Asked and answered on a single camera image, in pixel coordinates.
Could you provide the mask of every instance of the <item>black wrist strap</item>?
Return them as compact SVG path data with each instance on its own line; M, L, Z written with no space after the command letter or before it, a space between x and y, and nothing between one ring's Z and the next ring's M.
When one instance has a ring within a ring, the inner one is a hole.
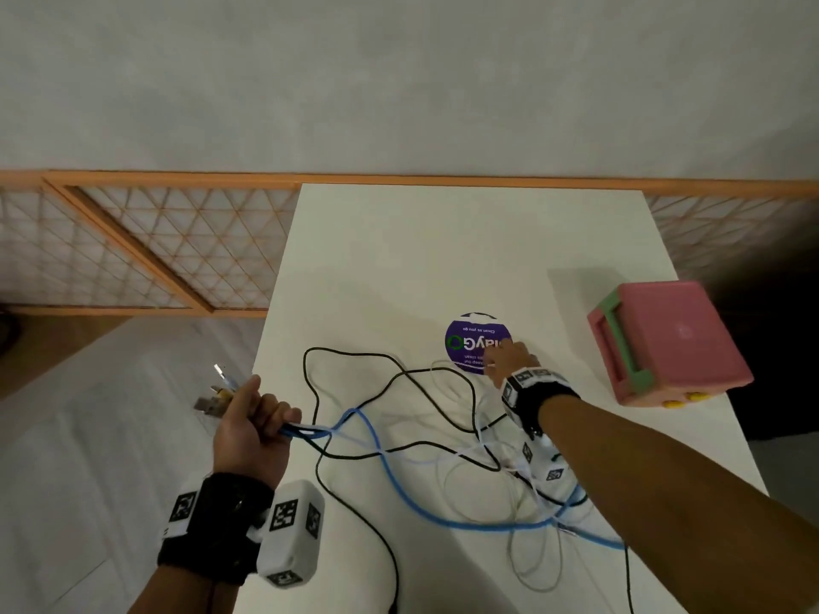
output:
M211 475L202 482L188 531L162 542L157 564L241 586L256 572L260 547L247 532L264 525L272 504L273 490L261 481Z
M547 368L521 368L507 377L500 387L500 398L507 408L508 416L532 440L536 435L543 435L543 429L537 420L540 406L544 401L560 394L580 398L568 381Z

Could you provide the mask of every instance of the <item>green logo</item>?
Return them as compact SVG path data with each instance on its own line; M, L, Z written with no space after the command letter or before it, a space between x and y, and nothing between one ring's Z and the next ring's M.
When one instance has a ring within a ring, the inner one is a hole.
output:
M457 351L464 346L464 340L460 336L453 334L452 336L448 336L446 338L446 346L453 351Z

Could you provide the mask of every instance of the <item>wall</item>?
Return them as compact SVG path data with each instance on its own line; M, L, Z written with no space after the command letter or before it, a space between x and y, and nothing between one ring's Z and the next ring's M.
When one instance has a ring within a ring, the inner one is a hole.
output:
M0 168L817 177L817 0L3 0Z

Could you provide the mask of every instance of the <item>circular label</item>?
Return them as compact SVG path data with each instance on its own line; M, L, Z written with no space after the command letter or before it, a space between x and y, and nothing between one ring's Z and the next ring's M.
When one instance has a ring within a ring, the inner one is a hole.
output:
M506 326L490 314L466 313L446 329L446 354L455 365L466 372L483 374L483 349L511 338Z

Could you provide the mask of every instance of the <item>white table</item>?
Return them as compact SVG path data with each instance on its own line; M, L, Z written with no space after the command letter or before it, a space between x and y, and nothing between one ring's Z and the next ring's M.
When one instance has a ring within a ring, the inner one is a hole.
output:
M764 490L724 395L681 410L623 408L614 401L586 314L620 282L676 277L638 191L305 185L254 372L263 391L302 406L309 417L313 398L302 378L309 347L393 353L422 368L445 358L444 332L454 317L489 313L553 362L588 401L688 443ZM325 424L395 372L373 360L311 357ZM433 387L428 378L421 381ZM468 421L462 407L441 404ZM385 444L468 441L453 435L407 381L368 410ZM286 478L312 479L316 458L294 442ZM627 611L620 552L565 536L558 588L534 594L509 569L506 536L445 530L415 516L377 459L325 460L322 474L392 544L403 612ZM398 476L421 504L451 516L431 468L400 465ZM501 518L508 510L502 478L459 469L460 489L468 491L465 510ZM533 583L554 578L556 541L549 531L546 563ZM330 499L321 547L319 570L306 587L281 591L251 578L236 612L386 611L393 591L389 557L369 528ZM636 611L681 611L637 556L631 560Z

